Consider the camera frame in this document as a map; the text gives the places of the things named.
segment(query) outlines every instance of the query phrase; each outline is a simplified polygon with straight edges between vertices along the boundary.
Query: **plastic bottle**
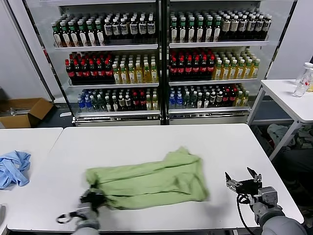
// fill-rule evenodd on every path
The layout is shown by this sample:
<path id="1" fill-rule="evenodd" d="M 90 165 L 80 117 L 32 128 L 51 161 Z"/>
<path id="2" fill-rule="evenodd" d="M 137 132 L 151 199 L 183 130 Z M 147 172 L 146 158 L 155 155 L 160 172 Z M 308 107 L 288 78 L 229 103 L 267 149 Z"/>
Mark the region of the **plastic bottle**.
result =
<path id="1" fill-rule="evenodd" d="M 293 96 L 302 97 L 307 89 L 310 87 L 312 82 L 313 68 L 307 70 L 307 72 L 302 76 L 298 86 L 294 90 Z"/>

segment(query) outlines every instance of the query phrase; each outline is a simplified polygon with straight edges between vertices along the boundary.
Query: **green towel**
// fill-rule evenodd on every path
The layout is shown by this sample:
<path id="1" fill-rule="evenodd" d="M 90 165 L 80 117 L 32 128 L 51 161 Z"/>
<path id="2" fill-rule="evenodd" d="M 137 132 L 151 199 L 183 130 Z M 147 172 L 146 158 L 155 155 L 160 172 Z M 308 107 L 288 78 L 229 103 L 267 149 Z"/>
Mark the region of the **green towel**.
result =
<path id="1" fill-rule="evenodd" d="M 208 197 L 202 159 L 181 147 L 161 162 L 87 169 L 90 185 L 106 195 L 106 205 L 142 209 Z"/>

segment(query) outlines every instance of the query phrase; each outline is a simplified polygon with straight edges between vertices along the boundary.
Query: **yellow bottle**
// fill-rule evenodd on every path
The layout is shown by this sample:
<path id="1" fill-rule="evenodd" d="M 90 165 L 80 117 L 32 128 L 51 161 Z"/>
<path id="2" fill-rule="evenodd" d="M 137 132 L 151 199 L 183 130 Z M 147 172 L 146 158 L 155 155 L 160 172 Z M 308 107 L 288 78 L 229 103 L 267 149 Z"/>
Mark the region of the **yellow bottle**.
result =
<path id="1" fill-rule="evenodd" d="M 113 67 L 113 75 L 114 75 L 115 84 L 122 83 L 122 78 L 121 78 L 121 75 L 119 74 L 117 65 L 113 64 L 112 67 Z"/>
<path id="2" fill-rule="evenodd" d="M 249 78 L 249 74 L 250 74 L 250 71 L 251 71 L 251 63 L 252 63 L 252 60 L 248 59 L 248 61 L 246 63 L 246 66 L 244 68 L 243 74 L 241 75 L 241 78 L 243 78 L 243 79 L 248 79 Z"/>
<path id="3" fill-rule="evenodd" d="M 129 74 L 130 82 L 131 82 L 132 84 L 133 84 L 133 83 L 137 83 L 137 82 L 136 82 L 136 78 L 135 78 L 135 72 L 134 72 L 133 64 L 132 64 L 132 63 L 128 64 L 128 68 L 129 68 L 128 74 Z"/>
<path id="4" fill-rule="evenodd" d="M 136 63 L 136 78 L 138 83 L 142 83 L 143 74 L 142 69 L 140 67 L 140 63 Z"/>
<path id="5" fill-rule="evenodd" d="M 121 64 L 121 77 L 122 77 L 122 84 L 127 84 L 127 74 L 126 74 L 126 69 L 125 65 Z"/>
<path id="6" fill-rule="evenodd" d="M 149 69 L 149 63 L 144 63 L 144 70 L 143 70 L 143 83 L 151 83 L 151 72 Z"/>
<path id="7" fill-rule="evenodd" d="M 245 67 L 245 60 L 241 59 L 239 61 L 239 65 L 237 66 L 236 71 L 235 71 L 235 75 L 234 75 L 235 79 L 241 79 L 241 76 L 242 76 L 243 71 L 244 71 L 244 67 Z"/>
<path id="8" fill-rule="evenodd" d="M 229 71 L 228 71 L 228 76 L 227 76 L 227 79 L 235 79 L 234 76 L 235 76 L 235 72 L 236 72 L 236 67 L 237 67 L 237 60 L 233 60 L 232 63 L 231 63 L 231 66 L 229 68 Z"/>
<path id="9" fill-rule="evenodd" d="M 221 66 L 222 66 L 222 61 L 218 60 L 216 66 L 214 67 L 214 70 L 213 70 L 212 80 L 219 80 L 220 79 Z"/>
<path id="10" fill-rule="evenodd" d="M 158 77 L 157 77 L 157 68 L 156 68 L 156 63 L 151 62 L 151 77 L 152 77 L 152 82 L 158 82 Z"/>
<path id="11" fill-rule="evenodd" d="M 254 65 L 251 66 L 249 78 L 257 78 L 260 61 L 261 61 L 260 59 L 256 59 L 254 62 Z"/>

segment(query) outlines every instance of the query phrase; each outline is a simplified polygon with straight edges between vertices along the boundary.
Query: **water bottle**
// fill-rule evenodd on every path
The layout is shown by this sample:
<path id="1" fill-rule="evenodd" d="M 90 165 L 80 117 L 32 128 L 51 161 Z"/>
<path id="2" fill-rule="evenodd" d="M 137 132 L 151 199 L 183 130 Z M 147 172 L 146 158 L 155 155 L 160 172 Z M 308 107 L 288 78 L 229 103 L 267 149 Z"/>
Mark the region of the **water bottle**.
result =
<path id="1" fill-rule="evenodd" d="M 313 68 L 313 64 L 311 64 L 311 63 L 309 63 L 309 62 L 305 62 L 305 63 L 303 64 L 303 67 L 304 67 L 304 70 L 302 71 L 301 74 L 299 74 L 299 76 L 298 76 L 297 79 L 295 80 L 295 82 L 294 82 L 295 85 L 298 85 L 299 82 L 301 81 L 302 76 L 305 75 L 305 73 L 306 73 L 309 69 Z"/>
<path id="2" fill-rule="evenodd" d="M 175 97 L 173 93 L 170 95 L 170 109 L 175 109 Z"/>
<path id="3" fill-rule="evenodd" d="M 312 81 L 313 69 L 309 69 L 301 78 L 297 88 L 294 90 L 293 96 L 302 97 L 310 87 Z"/>
<path id="4" fill-rule="evenodd" d="M 177 109 L 182 109 L 182 97 L 181 97 L 181 94 L 178 94 L 178 96 L 177 96 L 176 108 Z"/>

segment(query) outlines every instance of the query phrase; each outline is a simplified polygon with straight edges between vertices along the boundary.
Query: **shelf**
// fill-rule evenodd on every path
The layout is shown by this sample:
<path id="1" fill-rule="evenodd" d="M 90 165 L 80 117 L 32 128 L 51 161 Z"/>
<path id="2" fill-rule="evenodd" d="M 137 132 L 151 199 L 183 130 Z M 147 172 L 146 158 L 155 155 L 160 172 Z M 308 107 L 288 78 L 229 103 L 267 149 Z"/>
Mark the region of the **shelf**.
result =
<path id="1" fill-rule="evenodd" d="M 112 4 L 112 3 L 143 3 L 156 2 L 156 0 L 41 0 L 41 6 L 70 6 L 90 4 Z"/>
<path id="2" fill-rule="evenodd" d="M 100 50 L 152 50 L 157 49 L 158 44 L 139 44 L 139 45 L 108 45 L 96 47 L 56 47 L 57 51 L 100 51 Z"/>
<path id="3" fill-rule="evenodd" d="M 245 46 L 267 46 L 277 42 L 270 41 L 243 41 L 243 42 L 207 42 L 207 43 L 170 43 L 170 48 L 190 47 L 245 47 Z"/>
<path id="4" fill-rule="evenodd" d="M 206 109 L 170 109 L 169 115 L 183 115 L 183 114 L 204 114 L 204 113 L 222 113 L 222 112 L 247 112 L 250 111 L 248 106 L 244 107 L 220 107 L 220 108 L 206 108 Z"/>
<path id="5" fill-rule="evenodd" d="M 133 87 L 158 87 L 158 83 L 133 83 L 133 84 L 103 84 L 103 85 L 69 85 L 68 88 L 102 89 L 102 88 L 133 88 Z"/>
<path id="6" fill-rule="evenodd" d="M 232 84 L 242 82 L 258 81 L 257 78 L 250 79 L 232 79 L 232 80 L 208 80 L 208 81 L 183 81 L 183 82 L 169 82 L 170 86 L 190 86 L 190 85 L 210 85 L 210 84 Z"/>

